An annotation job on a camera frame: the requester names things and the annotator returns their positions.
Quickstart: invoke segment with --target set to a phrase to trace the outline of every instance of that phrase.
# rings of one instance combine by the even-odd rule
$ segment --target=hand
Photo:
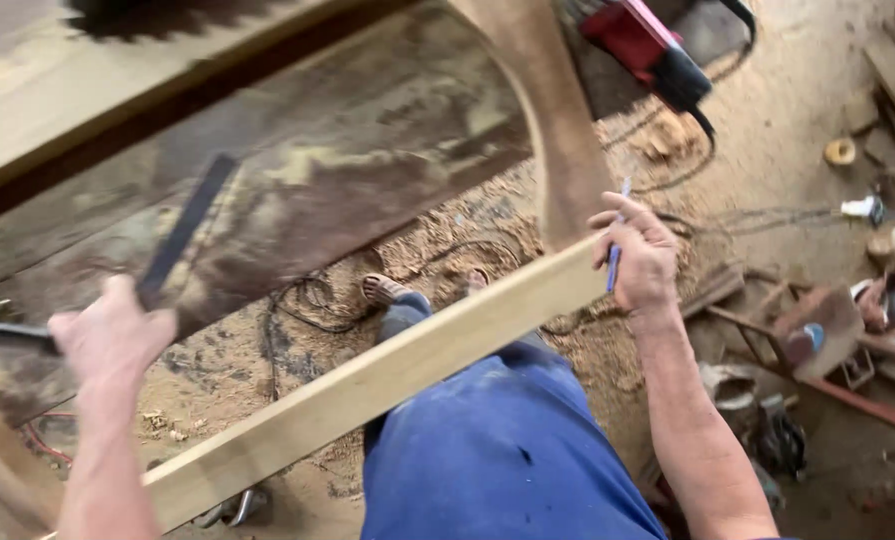
[[[594,246],[594,270],[607,261],[611,245],[621,249],[614,297],[632,315],[677,303],[678,240],[653,212],[618,193],[601,193],[608,210],[587,220],[607,228]],[[624,222],[617,221],[624,216]]]
[[[172,309],[145,312],[134,279],[114,276],[87,309],[57,313],[47,325],[81,388],[101,387],[99,395],[126,392],[136,399],[144,372],[177,335],[177,314]]]

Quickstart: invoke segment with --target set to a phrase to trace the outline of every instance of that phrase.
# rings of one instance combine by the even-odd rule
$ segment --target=foot
[[[467,272],[467,296],[488,286],[488,273],[481,268],[473,268]]]
[[[394,300],[413,291],[390,277],[381,274],[368,274],[361,280],[361,292],[372,304],[390,306]]]

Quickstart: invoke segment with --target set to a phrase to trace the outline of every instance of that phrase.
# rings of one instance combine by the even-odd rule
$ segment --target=workbench
[[[51,77],[52,63],[79,47],[168,50],[307,4],[323,1],[153,3],[91,36],[70,29],[53,0],[0,2],[0,99]],[[184,338],[530,155],[511,85],[441,2],[340,4],[0,182],[0,296],[39,324],[88,305],[106,276],[139,275],[223,150],[243,160],[240,172],[165,290]],[[688,5],[654,4],[665,20]],[[723,52],[736,38],[715,45]],[[611,58],[569,42],[599,117],[643,96]],[[61,362],[0,358],[0,411],[11,424],[75,388]]]

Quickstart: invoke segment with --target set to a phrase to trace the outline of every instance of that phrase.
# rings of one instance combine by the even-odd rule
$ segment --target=person
[[[622,250],[614,294],[647,389],[657,461],[695,538],[776,537],[751,464],[705,394],[674,289],[677,242],[644,206],[604,193],[589,219]],[[623,216],[623,222],[617,218]],[[486,284],[467,277],[470,293]],[[388,306],[378,340],[431,315],[404,285],[366,276]],[[50,321],[81,382],[81,441],[60,537],[162,533],[140,483],[131,424],[143,375],[172,342],[174,313],[146,313],[127,276],[80,313]],[[594,421],[564,358],[532,332],[365,426],[362,538],[662,538],[664,531]]]

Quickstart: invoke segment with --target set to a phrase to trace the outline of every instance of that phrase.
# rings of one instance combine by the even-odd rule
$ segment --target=blue pen
[[[624,178],[621,184],[621,196],[627,198],[631,196],[631,177]],[[617,221],[624,223],[624,216],[618,216]],[[621,258],[621,248],[618,246],[610,246],[608,255],[608,292],[613,292],[614,282],[617,281],[617,261]]]

